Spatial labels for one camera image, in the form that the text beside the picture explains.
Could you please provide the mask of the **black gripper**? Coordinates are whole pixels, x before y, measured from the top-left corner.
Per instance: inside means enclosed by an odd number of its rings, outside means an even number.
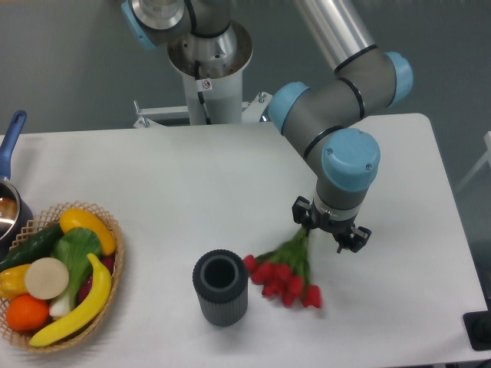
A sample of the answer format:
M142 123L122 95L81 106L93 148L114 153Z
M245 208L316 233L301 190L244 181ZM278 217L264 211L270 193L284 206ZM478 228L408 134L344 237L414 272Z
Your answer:
M331 234L338 243L338 254L343 249L357 253L367 244L372 233L368 228L355 225L360 207L335 209L326 205L318 195L312 202L299 196L292 205L292 216L307 233L319 228Z

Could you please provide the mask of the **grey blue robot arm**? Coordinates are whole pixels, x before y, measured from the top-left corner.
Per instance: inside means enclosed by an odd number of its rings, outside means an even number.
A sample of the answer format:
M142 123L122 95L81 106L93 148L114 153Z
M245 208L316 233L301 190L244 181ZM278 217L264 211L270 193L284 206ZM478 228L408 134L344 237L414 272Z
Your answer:
M335 79L319 92L292 82L260 114L268 117L317 178L313 199L298 198L293 219L333 235L357 252L371 231L354 221L380 162L380 148L354 128L405 98L414 75L408 61L383 53L350 1L298 1ZM192 125L241 123L242 72L252 57L247 30L233 21L228 1L125 1L124 17L143 48L165 44L181 74Z

